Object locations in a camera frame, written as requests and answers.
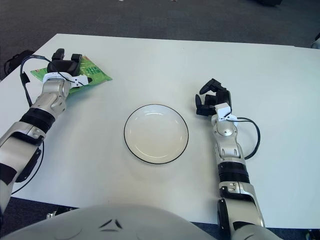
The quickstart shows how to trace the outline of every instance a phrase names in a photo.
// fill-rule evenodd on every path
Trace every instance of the floor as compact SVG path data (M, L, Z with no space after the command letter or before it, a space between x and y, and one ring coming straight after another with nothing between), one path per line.
M56 33L308 48L320 32L319 12L319 0L283 0L277 7L255 0L0 0L0 79L6 60L37 50ZM57 207L12 198L0 236L45 219ZM217 225L195 224L221 239ZM272 231L288 240L306 233Z

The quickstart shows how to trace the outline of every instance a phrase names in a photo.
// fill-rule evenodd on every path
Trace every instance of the green snack bag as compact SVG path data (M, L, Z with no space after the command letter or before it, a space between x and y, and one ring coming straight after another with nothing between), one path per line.
M32 70L31 74L35 76L40 81L43 80L44 75L47 74L47 68ZM79 75L86 75L88 78L91 78L92 81L89 82L86 86L74 87L70 89L69 94L75 93L87 86L96 85L103 83L105 81L112 80L107 74L105 74L99 67L97 67L87 56L82 56L80 61L80 70Z

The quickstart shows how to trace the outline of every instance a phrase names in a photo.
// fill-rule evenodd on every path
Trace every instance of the plate rim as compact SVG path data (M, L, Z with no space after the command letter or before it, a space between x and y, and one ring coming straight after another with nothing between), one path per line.
M127 126L128 120L130 119L130 117L132 116L132 114L134 114L134 113L135 113L136 111L138 111L139 109L144 108L144 107L146 107L146 106L151 106L151 105L163 106L163 107L167 107L167 108L173 110L174 112L176 112L176 113L181 117L181 119L183 120L183 122L184 122L184 124L185 124L186 132L187 132L187 139L186 139L185 147L184 147L183 151L182 151L176 158L174 158L174 159L172 159L172 160L170 160L170 161L161 162L161 163L155 163L155 162L150 162L150 161L144 160L144 159L138 157L133 151L131 151L131 149L130 149L128 143L127 143L127 140L126 140L126 126ZM163 165L163 164L168 164L168 163L173 162L174 160L176 160L177 158L179 158L179 157L185 152L185 150L186 150L186 148L187 148L187 146L188 146L188 143L189 143L189 128L188 128L188 125L187 125L185 119L180 115L180 113L178 113L178 112L177 112L176 110L174 110L172 107L169 107L169 106L163 105L163 104L153 103L153 104L147 104L147 105L143 105L143 106L141 106L141 107L138 107L136 110L134 110L134 111L129 115L129 117L126 119L125 124L124 124L124 128L123 128L123 138L124 138L124 142L125 142L127 148L129 149L129 151L130 151L134 156L136 156L138 159L140 159L141 161L143 161L143 162L145 162L145 163L148 163L148 164Z

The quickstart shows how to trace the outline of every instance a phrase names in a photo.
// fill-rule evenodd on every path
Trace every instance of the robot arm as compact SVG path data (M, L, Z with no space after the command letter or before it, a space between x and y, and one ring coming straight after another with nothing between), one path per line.
M251 226L252 230L257 226L264 227L265 223L254 186L250 184L245 156L237 142L237 117L231 114L230 92L214 79L200 90L200 94L208 91L216 92L216 94L215 96L206 95L204 105L200 97L195 96L196 113L212 116L213 136L216 141L214 153L221 196L218 201L217 217L221 231L230 237L244 226ZM235 239L242 239L238 237L239 235L237 233Z
M63 60L63 53L63 49L58 49L53 55L47 68L49 73L43 78L41 95L20 121L15 122L0 138L1 215L7 207L14 183L24 181L36 165L41 154L39 146L47 131L66 109L69 90L89 83L84 75L71 75L78 74L81 55L74 54L69 61ZM67 72L50 72L52 68Z

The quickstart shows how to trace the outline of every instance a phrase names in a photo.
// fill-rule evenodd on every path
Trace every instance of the cable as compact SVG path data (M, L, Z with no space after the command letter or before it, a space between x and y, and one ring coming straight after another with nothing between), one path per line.
M255 145L253 151L252 151L248 156L246 156L246 157L244 158L245 160L247 160L247 159L252 158L252 157L256 154L256 152L258 151L258 148L259 148L259 145L260 145L260 139L261 139L260 129L259 129L258 125L257 125L254 121L252 121L251 119L249 119L249 118L246 118L246 117L237 117L237 119L243 119L243 121L228 120L228 119L227 119L227 121L229 121L229 122L238 122L238 123L242 123L242 122L252 123L252 124L255 126L256 133L257 133L257 136L258 136L257 141L256 141L256 145Z
M44 154L45 154L45 143L42 142L42 156L41 156L41 161L39 163L38 168L35 170L34 174L32 175L32 177L22 186L20 187L18 190L15 190L13 193L11 193L11 195L19 192L21 189L23 189L28 183L30 183L30 181L35 177L35 175L37 174L38 170L40 169L40 166L42 164L42 161L44 160Z

